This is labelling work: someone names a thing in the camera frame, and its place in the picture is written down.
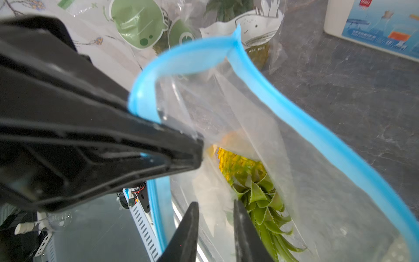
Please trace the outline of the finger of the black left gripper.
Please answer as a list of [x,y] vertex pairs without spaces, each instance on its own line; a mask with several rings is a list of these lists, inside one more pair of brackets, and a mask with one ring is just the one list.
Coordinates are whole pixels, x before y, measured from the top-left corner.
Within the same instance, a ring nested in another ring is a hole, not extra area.
[[77,52],[59,19],[1,20],[2,131],[143,131],[127,99]]
[[200,167],[202,135],[128,119],[115,126],[1,124],[1,202],[58,212]]

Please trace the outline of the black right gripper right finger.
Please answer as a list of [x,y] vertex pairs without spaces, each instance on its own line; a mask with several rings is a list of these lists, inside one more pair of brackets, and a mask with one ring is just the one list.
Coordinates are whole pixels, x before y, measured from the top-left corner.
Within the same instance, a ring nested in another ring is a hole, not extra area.
[[237,262],[273,262],[239,200],[234,201],[234,236]]

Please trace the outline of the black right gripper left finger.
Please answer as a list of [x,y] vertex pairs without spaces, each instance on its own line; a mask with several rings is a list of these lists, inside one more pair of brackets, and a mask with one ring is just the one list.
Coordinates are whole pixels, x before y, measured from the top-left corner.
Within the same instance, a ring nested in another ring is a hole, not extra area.
[[192,202],[186,210],[167,248],[158,262],[195,262],[199,233],[199,204]]

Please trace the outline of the yellow toy pineapple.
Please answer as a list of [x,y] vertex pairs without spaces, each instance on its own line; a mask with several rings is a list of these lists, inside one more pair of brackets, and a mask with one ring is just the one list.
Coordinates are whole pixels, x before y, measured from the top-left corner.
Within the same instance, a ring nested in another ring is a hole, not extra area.
[[294,246],[286,238],[293,228],[282,227],[292,221],[267,170],[261,161],[252,160],[218,146],[213,146],[219,170],[244,205],[252,224],[275,262],[296,262],[294,253],[305,247]]

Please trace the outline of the blue-zip clear plastic bag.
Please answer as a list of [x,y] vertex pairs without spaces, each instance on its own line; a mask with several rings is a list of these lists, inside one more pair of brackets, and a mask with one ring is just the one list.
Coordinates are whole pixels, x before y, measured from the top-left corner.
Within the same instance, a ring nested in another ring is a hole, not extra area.
[[177,225],[173,201],[185,212],[199,204],[199,236],[211,259],[235,262],[234,201],[213,146],[261,161],[292,221],[286,238],[297,262],[416,262],[419,223],[391,186],[327,128],[282,95],[230,36],[178,45],[137,77],[131,114],[202,135],[195,171],[148,182],[159,247]]

